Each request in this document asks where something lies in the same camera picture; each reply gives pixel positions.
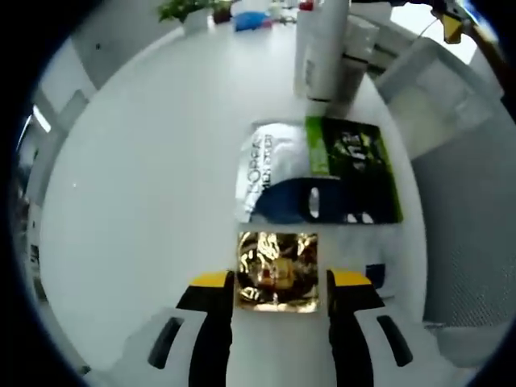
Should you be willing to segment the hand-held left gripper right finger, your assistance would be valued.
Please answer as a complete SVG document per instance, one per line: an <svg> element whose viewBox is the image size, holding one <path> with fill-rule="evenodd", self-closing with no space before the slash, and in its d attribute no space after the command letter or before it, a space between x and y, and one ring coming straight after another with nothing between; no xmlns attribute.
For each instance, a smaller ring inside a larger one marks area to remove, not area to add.
<svg viewBox="0 0 516 387"><path fill-rule="evenodd" d="M327 270L329 342L338 386L439 386L431 334L386 305L362 273Z"/></svg>

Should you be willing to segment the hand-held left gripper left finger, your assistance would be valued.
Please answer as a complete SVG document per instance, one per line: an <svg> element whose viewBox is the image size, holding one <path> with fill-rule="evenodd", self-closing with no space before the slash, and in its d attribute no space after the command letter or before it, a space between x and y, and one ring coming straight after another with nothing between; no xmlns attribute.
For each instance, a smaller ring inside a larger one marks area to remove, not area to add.
<svg viewBox="0 0 516 387"><path fill-rule="evenodd" d="M232 344L235 274L194 278L173 308L153 315L124 344L117 386L224 386Z"/></svg>

